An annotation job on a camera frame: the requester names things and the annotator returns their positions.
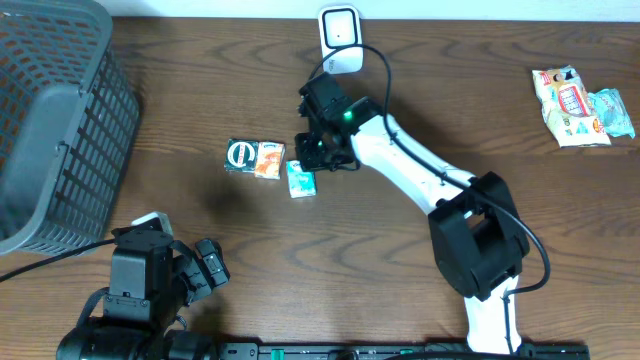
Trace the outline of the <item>cream wipes pack blue edges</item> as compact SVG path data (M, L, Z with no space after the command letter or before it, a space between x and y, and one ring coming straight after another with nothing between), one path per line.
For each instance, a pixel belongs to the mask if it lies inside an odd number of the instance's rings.
M574 67L533 70L532 79L543 121L561 148L611 145Z

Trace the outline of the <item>black healing ointment box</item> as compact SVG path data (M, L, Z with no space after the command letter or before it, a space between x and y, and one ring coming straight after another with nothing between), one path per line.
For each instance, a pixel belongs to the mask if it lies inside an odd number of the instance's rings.
M224 168L229 172L253 173L256 168L259 143L252 140L230 139Z

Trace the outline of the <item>green soft wipes pack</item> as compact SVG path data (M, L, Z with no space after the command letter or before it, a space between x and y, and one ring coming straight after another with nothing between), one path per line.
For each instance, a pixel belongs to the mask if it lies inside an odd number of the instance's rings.
M602 89L597 93L589 93L588 98L608 135L635 138L634 126L617 89Z

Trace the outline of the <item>orange tissue pack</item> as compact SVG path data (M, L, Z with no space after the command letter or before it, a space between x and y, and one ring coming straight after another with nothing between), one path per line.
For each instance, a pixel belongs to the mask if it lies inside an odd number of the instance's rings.
M258 178L277 180L285 153L285 145L276 142L260 142L254 175Z

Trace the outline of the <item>teal white Kleenex tissue pack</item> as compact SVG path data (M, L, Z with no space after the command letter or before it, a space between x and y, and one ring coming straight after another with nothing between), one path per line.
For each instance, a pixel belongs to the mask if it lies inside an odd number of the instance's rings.
M317 194L314 174L304 171L298 160L288 161L286 171L291 198L311 197Z

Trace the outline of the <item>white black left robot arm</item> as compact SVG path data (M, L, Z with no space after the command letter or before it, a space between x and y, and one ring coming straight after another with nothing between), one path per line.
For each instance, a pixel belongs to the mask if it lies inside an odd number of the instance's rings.
M64 360L217 359L206 336L171 326L179 311L227 284L218 242L191 249L153 222L112 231L110 283L87 300L76 326L60 342Z

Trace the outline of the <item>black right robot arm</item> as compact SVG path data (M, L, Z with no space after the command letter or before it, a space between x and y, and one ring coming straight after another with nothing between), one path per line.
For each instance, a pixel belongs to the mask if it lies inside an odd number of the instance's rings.
M382 106L347 96L327 73L299 90L298 112L309 131L295 138L305 171L370 167L428 217L435 264L465 303L474 352L516 352L513 292L530 247L506 182L477 177L440 159L411 138Z

